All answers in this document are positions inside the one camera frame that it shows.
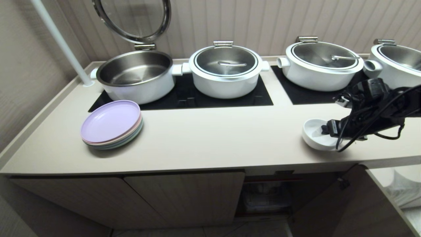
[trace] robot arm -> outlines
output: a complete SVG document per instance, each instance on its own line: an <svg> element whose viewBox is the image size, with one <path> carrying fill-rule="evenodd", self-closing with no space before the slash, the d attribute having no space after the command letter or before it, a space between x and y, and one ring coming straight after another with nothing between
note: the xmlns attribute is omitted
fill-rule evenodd
<svg viewBox="0 0 421 237"><path fill-rule="evenodd" d="M406 117L421 117L421 85L391 90L381 78L372 78L339 94L336 103L351 108L349 116L330 120L322 126L322 134L351 140L339 152L355 140L367 140L375 134L386 139L398 139ZM387 137L379 131L400 126L396 137Z"/></svg>

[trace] glass lid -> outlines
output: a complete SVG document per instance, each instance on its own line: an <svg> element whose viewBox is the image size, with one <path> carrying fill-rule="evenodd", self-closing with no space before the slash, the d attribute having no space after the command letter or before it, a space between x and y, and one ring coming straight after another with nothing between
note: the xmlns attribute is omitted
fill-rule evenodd
<svg viewBox="0 0 421 237"><path fill-rule="evenodd" d="M395 63L409 69L421 72L421 52L400 46L383 45L378 51Z"/></svg>
<svg viewBox="0 0 421 237"><path fill-rule="evenodd" d="M145 44L162 35L171 20L170 0L92 0L96 13L125 40Z"/></svg>
<svg viewBox="0 0 421 237"><path fill-rule="evenodd" d="M345 48L324 42L297 44L292 53L301 61L329 69L355 67L360 58Z"/></svg>
<svg viewBox="0 0 421 237"><path fill-rule="evenodd" d="M195 58L196 67L216 76L246 74L256 68L257 62L253 53L237 46L215 46L203 50Z"/></svg>

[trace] countertop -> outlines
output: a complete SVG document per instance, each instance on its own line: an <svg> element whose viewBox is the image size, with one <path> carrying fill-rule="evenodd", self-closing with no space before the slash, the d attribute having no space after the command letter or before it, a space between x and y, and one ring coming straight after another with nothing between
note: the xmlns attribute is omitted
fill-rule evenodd
<svg viewBox="0 0 421 237"><path fill-rule="evenodd" d="M267 57L275 65L275 57ZM87 67L90 72L101 62ZM88 175L275 167L295 170L329 164L374 168L421 162L421 119L407 118L401 138L368 136L342 153L316 151L301 138L312 118L341 119L337 104L292 105L272 70L261 78L273 106L142 111L144 127L128 145L110 151L89 148L80 138L88 109L103 91L96 82L72 81L1 154L7 175ZM395 135L397 129L383 133Z"/></svg>

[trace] floor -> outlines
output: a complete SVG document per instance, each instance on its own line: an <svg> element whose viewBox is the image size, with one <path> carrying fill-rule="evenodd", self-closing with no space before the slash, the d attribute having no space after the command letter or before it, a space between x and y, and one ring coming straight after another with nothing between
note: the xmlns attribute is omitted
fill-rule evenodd
<svg viewBox="0 0 421 237"><path fill-rule="evenodd" d="M254 221L230 226L184 229L115 230L112 237L292 237L282 221Z"/></svg>

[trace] pot rim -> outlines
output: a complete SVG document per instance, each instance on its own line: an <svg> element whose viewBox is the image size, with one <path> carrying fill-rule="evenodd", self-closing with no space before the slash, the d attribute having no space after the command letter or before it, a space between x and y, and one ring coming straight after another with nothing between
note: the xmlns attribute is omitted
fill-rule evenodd
<svg viewBox="0 0 421 237"><path fill-rule="evenodd" d="M333 46L337 46L337 47L343 48L343 49L349 51L350 53L358 56L358 54L356 54L352 50L350 50L348 48L345 48L345 47L342 47L340 45L334 44L334 43L327 43L327 42L321 42L321 41L319 41L317 43L324 43L324 44L330 44L330 45L333 45ZM317 71L317 72L321 72L321 73L329 73L329 74L351 74L351 73L356 73L356 72L362 70L362 68L364 67L364 60L362 58L357 59L356 63L353 66L350 66L350 67L332 68L332 67L317 66L315 64L309 63L307 61L304 61L304 60L298 58L294 54L293 48L298 44L303 44L303 42L291 44L285 50L285 54L290 61L293 61L294 63L296 63L296 64L298 64L302 67L305 67L307 69Z"/></svg>
<svg viewBox="0 0 421 237"><path fill-rule="evenodd" d="M205 52L206 50L212 50L212 48L214 48L214 47L208 47L208 48L203 48L203 49L201 49L201 51L195 56L195 66L199 69L199 70L201 70L202 72L204 72L204 73L207 73L207 74L209 74L209 75L213 75L213 76L218 76L218 77L238 77L238 76L241 76L241 75L244 75L244 74L247 74L247 73L249 73L249 72L251 72L251 71L253 71L256 67L257 67L257 64L258 64L258 61L257 61L257 57L256 57L256 55L255 54L253 54L253 53L251 53L250 52L250 50L246 50L248 53L250 53L252 56L253 56L253 58L254 58L254 65L253 65L253 67L252 68L250 68L249 70L247 70L247 71L245 71L245 72L243 72L243 73L237 73L237 74L233 74L233 75L223 75L223 74L216 74L216 73L212 73L212 72L209 72L209 71L206 71L205 69L203 69L199 64L198 64L198 62L197 62L197 58L199 57L199 55L201 54L201 53L203 53L203 52Z"/></svg>
<svg viewBox="0 0 421 237"><path fill-rule="evenodd" d="M157 75L157 76L155 76L155 77L153 77L153 78L150 78L150 79L148 79L148 80L146 80L146 81L140 81L140 82L136 82L136 83L132 83L132 84L116 85L116 84L112 84L112 83L106 82L106 81L104 81L104 80L102 80L102 79L101 79L101 77L100 77L100 72L103 70L103 68L104 68L104 67L106 67L107 65L109 65L112 61L115 61L115 60L120 59L120 58L122 58L122 57L125 57L125 56L127 56L127 55L132 55L132 54L146 54L146 53L160 54L160 55L163 55L163 56L167 57L167 58L170 60L170 64L169 64L168 68L167 68L165 71L163 71L161 74L159 74L159 75ZM107 85L107 86L112 86L112 87L128 87L128 86L136 86L136 85L141 85L141 84L144 84L144 83L151 82L151 81L153 81L153 80L155 80L155 79L157 79L157 78L161 77L162 75L166 74L166 73L167 73L167 72L168 72L168 71L172 68L172 66L173 66L173 59L172 59L172 58L171 58L168 54L166 54L166 53L163 53L163 52L160 52L160 51L156 51L156 50L148 50L148 51L132 51L132 52L128 52L128 53L125 53L125 54L120 54L120 55L118 55L118 56L115 56L115 57L113 57L113 58L111 58L111 59L107 60L105 63L103 63L103 64L102 64L102 65L98 68L98 70L97 70L97 72L96 72L96 79L97 79L97 80L98 80L101 84L103 84L103 85Z"/></svg>
<svg viewBox="0 0 421 237"><path fill-rule="evenodd" d="M255 59L256 59L256 66L246 72L246 73L242 73L242 74L236 74L236 75L230 75L230 76L222 76L222 75L214 75L214 74L210 74L210 73L205 73L204 71L202 71L201 69L199 69L196 64L196 57L197 55L199 55L202 51L209 49L209 48L213 48L214 46L209 46L209 47L205 47L205 48L201 48L198 51L196 51L194 54L192 54L189 58L189 67L192 70L192 72L194 74L196 74L199 77L202 77L203 79L208 79L211 81L220 81L220 82L236 82L236 81L243 81L243 80L247 80L253 76L255 76L256 74L259 74L262 70L262 63L263 60L261 59L261 57L254 52L253 50L250 50L248 48L245 47L241 47L241 46L233 46L233 47L237 47L237 48L241 48L243 50L248 51L249 53L251 53Z"/></svg>
<svg viewBox="0 0 421 237"><path fill-rule="evenodd" d="M398 70L403 71L405 73L409 73L409 74L412 74L412 75L420 76L421 77L421 72L420 71L415 70L415 69L412 69L412 68L408 68L408 67L405 67L405 66L402 66L400 63L395 62L392 59L386 57L384 54L382 54L380 52L380 48L382 46L384 46L384 45L377 44L377 45L374 45L373 47L371 47L371 55L374 55L377 60L379 60L379 61L381 61L381 62L383 62L383 63L385 63L385 64L387 64L387 65L389 65L389 66L391 66L391 67L393 67L395 69L398 69ZM418 50L413 49L413 48L405 47L405 46L402 46L402 45L395 45L393 47L407 48L407 49L410 49L410 50L417 51L417 52L419 52L421 54L421 51L418 51Z"/></svg>

